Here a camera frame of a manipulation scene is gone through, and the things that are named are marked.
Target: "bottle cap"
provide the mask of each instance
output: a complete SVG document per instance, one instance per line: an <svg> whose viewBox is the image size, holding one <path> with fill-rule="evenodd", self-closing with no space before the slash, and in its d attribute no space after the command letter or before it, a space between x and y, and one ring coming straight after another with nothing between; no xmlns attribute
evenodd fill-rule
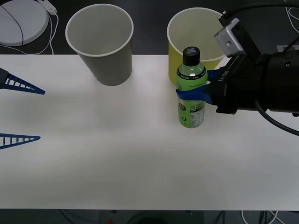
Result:
<svg viewBox="0 0 299 224"><path fill-rule="evenodd" d="M183 64L195 66L200 62L200 50L197 47L188 47L183 51Z"/></svg>

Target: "black cable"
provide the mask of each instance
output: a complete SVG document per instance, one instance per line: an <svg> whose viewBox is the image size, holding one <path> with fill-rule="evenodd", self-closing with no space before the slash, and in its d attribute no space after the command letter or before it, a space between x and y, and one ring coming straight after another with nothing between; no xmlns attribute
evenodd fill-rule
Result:
<svg viewBox="0 0 299 224"><path fill-rule="evenodd" d="M282 52L285 52L288 49L290 49L297 41L299 41L299 36L296 37L295 40L293 40Z"/></svg>
<svg viewBox="0 0 299 224"><path fill-rule="evenodd" d="M267 224L267 223L268 223L268 220L267 220L267 219L268 219L268 218L267 218L267 212L268 212L268 211L265 211L265 222L264 222L263 224Z"/></svg>
<svg viewBox="0 0 299 224"><path fill-rule="evenodd" d="M258 224L262 224L263 216L264 216L264 211L261 211L261 213L260 213L260 220L258 221Z"/></svg>
<svg viewBox="0 0 299 224"><path fill-rule="evenodd" d="M267 120L269 121L271 124L275 125L276 127L279 127L280 129L288 132L288 133L291 133L291 134L294 134L294 135L297 135L299 136L299 131L297 130L294 130L290 127L287 127L281 123L279 123L278 121L274 120L272 117L270 117L264 110L263 108L261 107L261 105L259 104L258 100L255 100L255 106L256 106L256 109L257 111Z"/></svg>
<svg viewBox="0 0 299 224"><path fill-rule="evenodd" d="M222 224L225 224L225 211L223 211L223 215L222 215Z"/></svg>
<svg viewBox="0 0 299 224"><path fill-rule="evenodd" d="M58 209L58 211L61 213L61 215L63 215L64 217L65 217L65 219L67 220L67 221L69 221L69 223L71 223L71 224L75 224L74 222L72 222L62 211L61 211L61 209Z"/></svg>
<svg viewBox="0 0 299 224"><path fill-rule="evenodd" d="M217 218L215 219L215 224L218 223L218 221L220 220L220 218L221 218L221 216L222 216L223 213L224 213L224 211L221 211L221 212L219 213L219 215L218 215Z"/></svg>
<svg viewBox="0 0 299 224"><path fill-rule="evenodd" d="M241 6L239 8L230 10L223 14L223 16L228 19L229 17L235 15L238 12L252 9L252 8L261 8L261 7L294 7L294 8L299 8L298 4L292 3L292 2L281 2L281 3L268 3L268 2L263 2L263 3L255 3L255 4L249 4L245 6Z"/></svg>
<svg viewBox="0 0 299 224"><path fill-rule="evenodd" d="M19 50L19 54L21 53L21 51L22 51L22 49L23 49L23 43L24 43L24 35L23 35L23 31L22 31L22 28L21 28L21 26L19 25L19 23L18 23L18 21L3 7L3 6L1 6L13 19L14 19L14 21L18 24L18 26L19 26L19 28L20 28L20 31L21 31L21 33L22 33L22 45L21 45L21 48L20 48L20 50Z"/></svg>
<svg viewBox="0 0 299 224"><path fill-rule="evenodd" d="M126 224L133 224L133 223L134 223L133 221L136 221L135 219L138 218L139 216L144 215L144 213L145 213L145 211L133 215L133 216L126 222Z"/></svg>

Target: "green drink bottle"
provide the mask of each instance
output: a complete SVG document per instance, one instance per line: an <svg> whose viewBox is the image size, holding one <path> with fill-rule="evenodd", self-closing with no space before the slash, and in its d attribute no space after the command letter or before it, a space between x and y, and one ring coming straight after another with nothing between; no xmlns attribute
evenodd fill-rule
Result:
<svg viewBox="0 0 299 224"><path fill-rule="evenodd" d="M177 89L192 90L207 82L206 68L200 64L200 51L197 47L188 47L183 51L183 63L176 75ZM188 128L196 128L204 121L205 102L182 100L178 98L178 118Z"/></svg>

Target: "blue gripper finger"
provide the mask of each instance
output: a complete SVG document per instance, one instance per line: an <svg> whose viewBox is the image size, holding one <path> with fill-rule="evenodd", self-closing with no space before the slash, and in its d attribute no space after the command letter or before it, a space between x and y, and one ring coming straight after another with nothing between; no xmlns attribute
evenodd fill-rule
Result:
<svg viewBox="0 0 299 224"><path fill-rule="evenodd" d="M0 68L0 89L31 92L42 95L46 93L37 86L10 74L8 71L2 68Z"/></svg>
<svg viewBox="0 0 299 224"><path fill-rule="evenodd" d="M29 142L37 141L41 137L30 135L18 135L18 134L2 134L0 133L0 149L23 145Z"/></svg>
<svg viewBox="0 0 299 224"><path fill-rule="evenodd" d="M207 80L212 82L217 78L217 73L218 73L219 69L215 69L215 70L208 70L207 71Z"/></svg>
<svg viewBox="0 0 299 224"><path fill-rule="evenodd" d="M201 87L195 88L193 90L188 90L188 91L181 91L181 90L176 90L177 95L180 99L183 100L202 100L207 102L208 104L213 105L213 100L210 96L210 94L204 92L205 88L208 87L209 85L203 85Z"/></svg>

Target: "paper cup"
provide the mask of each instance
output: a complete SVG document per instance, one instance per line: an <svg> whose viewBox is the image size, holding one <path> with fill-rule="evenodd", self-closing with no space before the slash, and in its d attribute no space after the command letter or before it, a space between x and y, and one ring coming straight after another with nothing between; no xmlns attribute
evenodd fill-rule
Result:
<svg viewBox="0 0 299 224"><path fill-rule="evenodd" d="M119 85L131 75L133 30L133 21L125 10L96 4L71 17L65 37L98 81Z"/></svg>
<svg viewBox="0 0 299 224"><path fill-rule="evenodd" d="M190 46L200 49L200 62L207 70L214 69L225 56L214 35L223 27L220 13L208 8L189 8L177 13L169 22L167 37L168 75L175 84L176 71L183 61L183 50Z"/></svg>

